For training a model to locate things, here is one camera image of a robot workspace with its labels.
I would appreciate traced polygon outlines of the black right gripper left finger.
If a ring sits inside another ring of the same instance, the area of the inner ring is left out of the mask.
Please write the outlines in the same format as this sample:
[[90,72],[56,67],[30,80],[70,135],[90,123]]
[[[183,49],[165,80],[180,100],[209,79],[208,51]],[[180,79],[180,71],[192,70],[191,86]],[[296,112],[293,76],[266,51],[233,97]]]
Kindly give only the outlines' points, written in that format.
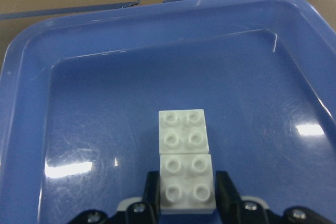
[[148,172],[141,201],[132,203],[125,212],[126,223],[159,223],[160,172]]

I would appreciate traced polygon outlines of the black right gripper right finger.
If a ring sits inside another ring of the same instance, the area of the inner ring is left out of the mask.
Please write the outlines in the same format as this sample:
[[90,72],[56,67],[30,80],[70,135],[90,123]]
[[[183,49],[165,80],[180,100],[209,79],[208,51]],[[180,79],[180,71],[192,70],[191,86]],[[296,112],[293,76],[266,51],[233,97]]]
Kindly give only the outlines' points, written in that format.
[[254,199],[242,199],[228,172],[217,171],[216,207],[222,223],[267,223],[264,207]]

